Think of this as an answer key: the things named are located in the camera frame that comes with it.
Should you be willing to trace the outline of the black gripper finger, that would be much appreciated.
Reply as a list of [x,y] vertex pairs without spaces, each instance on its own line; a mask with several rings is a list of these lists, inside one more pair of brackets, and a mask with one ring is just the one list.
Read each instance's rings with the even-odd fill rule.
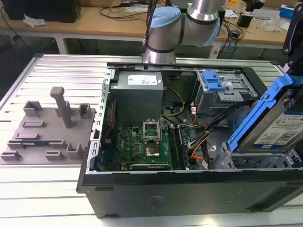
[[303,4],[299,3],[294,8],[294,13],[290,21],[284,46],[283,55],[287,55],[288,60],[283,67],[283,71],[298,70],[303,63]]
[[302,109],[303,108],[303,88],[289,89],[287,91],[288,101],[285,102],[286,109]]

